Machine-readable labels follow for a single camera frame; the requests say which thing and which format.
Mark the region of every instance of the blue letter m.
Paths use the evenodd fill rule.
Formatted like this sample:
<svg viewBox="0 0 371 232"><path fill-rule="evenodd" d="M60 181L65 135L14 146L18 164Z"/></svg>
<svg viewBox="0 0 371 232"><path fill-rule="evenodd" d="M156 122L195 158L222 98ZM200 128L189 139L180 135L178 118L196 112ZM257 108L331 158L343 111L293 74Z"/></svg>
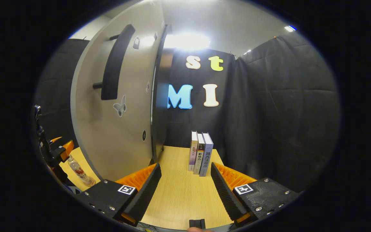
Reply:
<svg viewBox="0 0 371 232"><path fill-rule="evenodd" d="M178 93L174 90L172 85L168 86L168 99L167 99L167 109L170 108L170 101L173 107L177 107L178 102L181 100L181 103L178 105L180 109L191 109L193 106L190 103L190 93L193 89L192 85L183 85Z"/></svg>

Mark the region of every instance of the wooden table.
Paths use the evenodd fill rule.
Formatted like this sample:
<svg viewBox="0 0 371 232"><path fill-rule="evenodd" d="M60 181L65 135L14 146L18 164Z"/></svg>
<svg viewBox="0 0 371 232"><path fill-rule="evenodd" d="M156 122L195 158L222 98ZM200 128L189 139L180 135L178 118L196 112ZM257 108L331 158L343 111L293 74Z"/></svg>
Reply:
<svg viewBox="0 0 371 232"><path fill-rule="evenodd" d="M162 177L141 222L169 229L187 229L190 219L205 219L206 228L233 223L215 189L210 169L206 177L194 175L193 172L187 171L189 148L168 146L164 148L158 160ZM89 176L99 181L79 148L73 150L71 155ZM215 149L212 151L210 162L212 161L223 164ZM61 167L71 182L82 191L87 189L72 173L68 164L66 164L68 168L64 164L62 163Z"/></svg>

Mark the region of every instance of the water bottle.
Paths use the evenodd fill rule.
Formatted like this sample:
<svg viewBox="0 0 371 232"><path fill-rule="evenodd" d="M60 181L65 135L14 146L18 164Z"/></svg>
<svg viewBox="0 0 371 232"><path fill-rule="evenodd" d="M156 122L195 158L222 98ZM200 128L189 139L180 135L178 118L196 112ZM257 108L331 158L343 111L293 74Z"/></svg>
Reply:
<svg viewBox="0 0 371 232"><path fill-rule="evenodd" d="M81 179L84 185L91 187L96 183L94 178L89 177L71 155L68 158L68 164L70 165L74 173L76 173L76 175Z"/></svg>

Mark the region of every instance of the book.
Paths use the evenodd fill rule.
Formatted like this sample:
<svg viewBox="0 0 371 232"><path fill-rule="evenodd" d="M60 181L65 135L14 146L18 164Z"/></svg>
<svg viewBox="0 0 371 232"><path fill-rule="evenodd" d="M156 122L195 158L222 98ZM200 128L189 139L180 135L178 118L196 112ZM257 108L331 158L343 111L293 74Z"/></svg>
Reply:
<svg viewBox="0 0 371 232"><path fill-rule="evenodd" d="M198 147L197 147L197 156L195 157L195 164L194 164L194 174L200 174L201 162L203 160L204 149L206 144L204 142L204 138L202 134L197 134L198 138Z"/></svg>
<svg viewBox="0 0 371 232"><path fill-rule="evenodd" d="M188 163L188 170L194 171L195 156L197 155L198 137L197 131L191 131L191 142L190 142L190 160Z"/></svg>
<svg viewBox="0 0 371 232"><path fill-rule="evenodd" d="M208 133L203 133L204 142L206 143L206 147L204 148L203 159L201 162L200 168L200 176L206 176L207 170L210 164L210 158L213 151L213 141Z"/></svg>

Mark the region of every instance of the cabinet door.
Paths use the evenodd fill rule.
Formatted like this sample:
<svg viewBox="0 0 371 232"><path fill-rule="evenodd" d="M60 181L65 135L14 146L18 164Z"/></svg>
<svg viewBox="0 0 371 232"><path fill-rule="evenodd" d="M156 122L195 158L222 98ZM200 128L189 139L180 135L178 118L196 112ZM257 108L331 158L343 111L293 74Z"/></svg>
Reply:
<svg viewBox="0 0 371 232"><path fill-rule="evenodd" d="M97 32L77 64L71 87L72 125L100 179L118 180L146 167L152 158L152 83L164 27L159 1L137 3ZM111 79L103 80L104 74ZM94 89L99 82L102 88Z"/></svg>

